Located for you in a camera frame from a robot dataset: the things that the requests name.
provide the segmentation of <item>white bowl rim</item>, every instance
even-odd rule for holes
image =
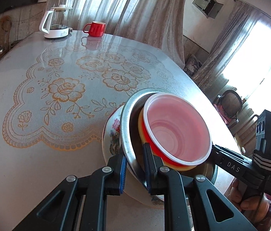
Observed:
[[[188,103],[189,105],[192,106],[192,108],[195,109],[195,111],[198,113],[198,115],[201,117],[201,119],[203,120],[203,123],[205,124],[207,130],[208,130],[208,133],[209,133],[209,142],[210,142],[210,146],[209,146],[209,149],[208,149],[208,152],[207,154],[200,160],[197,160],[197,161],[193,161],[193,162],[189,162],[189,161],[184,161],[184,160],[181,160],[181,159],[178,159],[177,157],[173,156],[172,154],[170,154],[168,151],[166,151],[161,145],[160,143],[158,142],[158,140],[156,139],[156,137],[154,136],[153,132],[151,131],[151,128],[148,124],[148,118],[147,118],[147,109],[148,107],[150,106],[150,104],[152,103],[152,100],[158,96],[161,96],[161,95],[170,95],[170,96],[173,96],[173,97],[177,97],[181,100],[184,100],[186,103]],[[187,166],[195,166],[195,165],[200,165],[201,163],[203,163],[204,161],[207,160],[208,156],[210,155],[210,151],[211,151],[211,147],[212,147],[212,140],[211,140],[211,135],[210,135],[210,131],[209,131],[209,128],[206,124],[206,122],[204,121],[204,119],[202,118],[201,114],[196,110],[196,108],[188,101],[186,101],[184,98],[181,98],[180,96],[177,96],[177,95],[174,95],[172,93],[156,93],[154,95],[152,95],[151,97],[149,97],[147,99],[147,101],[145,102],[144,104],[144,109],[143,109],[143,120],[144,120],[144,125],[146,127],[146,130],[148,132],[148,135],[149,137],[152,139],[152,141],[154,142],[154,144],[157,146],[157,148],[164,154],[166,155],[168,158],[170,158],[171,160],[173,160],[174,162],[177,162],[181,165],[187,165]]]

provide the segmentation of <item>curtain rod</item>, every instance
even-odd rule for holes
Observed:
[[[246,3],[246,4],[250,5],[250,6],[252,6],[253,8],[259,10],[262,14],[264,14],[265,16],[267,16],[267,17],[269,17],[269,18],[271,19],[271,16],[268,15],[266,12],[262,11],[260,8],[255,7],[254,5],[252,5],[252,4],[248,3],[248,2],[242,1],[242,0],[238,0],[238,1],[241,1],[241,2],[243,2],[243,3]]]

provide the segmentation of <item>bowl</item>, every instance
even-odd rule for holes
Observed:
[[[177,171],[187,171],[187,170],[195,168],[195,166],[185,166],[185,165],[181,165],[181,164],[179,164],[177,162],[172,161],[170,158],[165,156],[158,149],[158,147],[154,144],[154,142],[150,138],[150,136],[149,136],[149,134],[148,134],[148,132],[147,132],[147,130],[145,128],[144,120],[143,120],[143,109],[141,110],[141,112],[139,114],[138,129],[139,129],[139,134],[140,134],[142,144],[149,143],[150,147],[151,147],[151,151],[153,152],[153,154],[156,155],[156,156],[161,157],[165,166],[168,166],[168,167],[170,167],[172,169],[175,169]]]
[[[157,88],[146,88],[134,93],[125,103],[121,114],[120,141],[128,165],[137,180],[147,188],[143,163],[143,147],[138,130],[138,118],[147,99],[156,94],[167,92]],[[203,174],[213,184],[217,177],[218,167],[206,160],[201,165],[189,171],[180,172],[181,175],[194,177]]]
[[[145,102],[144,125],[157,148],[170,160],[185,166],[203,163],[212,141],[200,113],[183,98],[157,93]]]

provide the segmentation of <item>stainless steel bowl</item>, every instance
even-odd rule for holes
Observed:
[[[129,98],[121,114],[121,144],[130,169],[144,187],[146,187],[146,180],[143,163],[143,148],[138,130],[138,117],[147,99],[153,94],[160,92],[168,93],[166,90],[156,88],[139,90]],[[180,174],[190,177],[203,174],[212,183],[215,183],[217,170],[215,164],[206,161],[194,169],[180,172]]]

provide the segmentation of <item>pink bowl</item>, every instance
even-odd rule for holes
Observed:
[[[169,93],[154,94],[144,105],[143,119],[154,144],[171,160],[194,166],[208,158],[212,145],[208,127],[186,100]]]

